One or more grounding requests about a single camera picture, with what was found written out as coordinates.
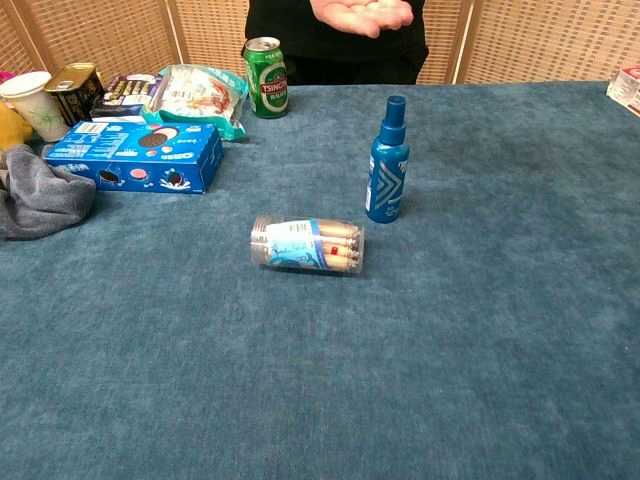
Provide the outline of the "person's open bare hand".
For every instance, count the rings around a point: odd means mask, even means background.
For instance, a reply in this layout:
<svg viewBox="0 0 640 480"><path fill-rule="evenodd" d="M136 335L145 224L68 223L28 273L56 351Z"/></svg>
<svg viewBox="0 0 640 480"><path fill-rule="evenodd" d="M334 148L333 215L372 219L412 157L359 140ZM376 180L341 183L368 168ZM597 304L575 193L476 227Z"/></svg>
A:
<svg viewBox="0 0 640 480"><path fill-rule="evenodd" d="M399 30L414 19L406 1L311 0L317 20L343 33L377 38L383 30Z"/></svg>

